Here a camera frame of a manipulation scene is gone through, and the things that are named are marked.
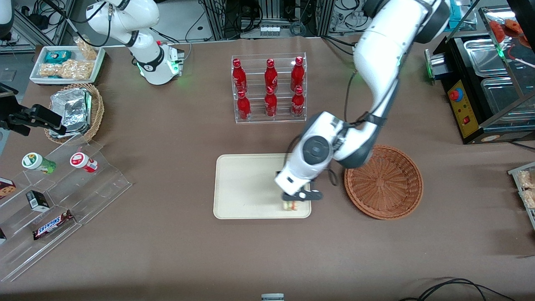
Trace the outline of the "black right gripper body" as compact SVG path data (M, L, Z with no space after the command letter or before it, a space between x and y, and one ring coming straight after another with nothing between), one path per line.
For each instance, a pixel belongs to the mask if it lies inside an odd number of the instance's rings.
M32 109L18 103L16 95L19 93L15 88L6 84L0 84L0 125L7 131L29 136Z

